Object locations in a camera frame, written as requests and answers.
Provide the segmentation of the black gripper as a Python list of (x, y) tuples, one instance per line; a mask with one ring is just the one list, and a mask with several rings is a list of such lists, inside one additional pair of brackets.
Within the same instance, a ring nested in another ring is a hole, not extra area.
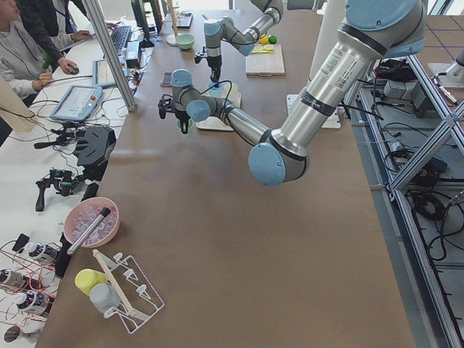
[(202, 59), (207, 60), (208, 66), (211, 68), (211, 76), (210, 80), (213, 83), (218, 83), (220, 80), (220, 71), (222, 67), (222, 54), (221, 52), (213, 52), (209, 53), (210, 49), (208, 49), (206, 46), (203, 46), (196, 54), (194, 57), (194, 61), (196, 64), (199, 64)]
[(158, 102), (158, 112), (161, 119), (166, 118), (167, 113), (173, 113), (180, 120), (180, 130), (182, 134), (189, 132), (189, 119), (186, 111), (177, 109), (173, 101), (173, 97), (168, 94), (163, 94)]

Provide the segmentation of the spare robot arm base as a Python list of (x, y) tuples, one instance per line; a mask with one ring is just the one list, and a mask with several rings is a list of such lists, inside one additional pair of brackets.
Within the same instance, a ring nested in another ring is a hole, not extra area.
[(432, 81), (445, 92), (449, 89), (463, 89), (463, 51), (452, 63), (428, 63)]

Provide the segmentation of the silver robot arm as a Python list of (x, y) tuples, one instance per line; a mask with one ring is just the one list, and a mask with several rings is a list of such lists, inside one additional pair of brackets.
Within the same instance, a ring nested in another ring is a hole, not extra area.
[(367, 67), (415, 54), (425, 42), (425, 1), (347, 1), (344, 9), (336, 43), (280, 128), (268, 128), (226, 98), (201, 94), (184, 69), (172, 73), (172, 94), (160, 99), (159, 116), (174, 114), (183, 133), (190, 122), (220, 119), (250, 143), (249, 171), (261, 184), (302, 177), (309, 166), (308, 144)]
[(221, 43), (224, 41), (232, 45), (244, 57), (249, 56), (259, 39), (283, 17), (282, 1), (251, 1), (262, 14), (246, 29), (239, 30), (234, 19), (229, 16), (220, 19), (207, 19), (204, 21), (205, 44), (201, 51), (196, 53), (195, 63), (202, 59), (207, 60), (211, 69), (210, 80), (213, 83), (220, 81), (222, 67)]

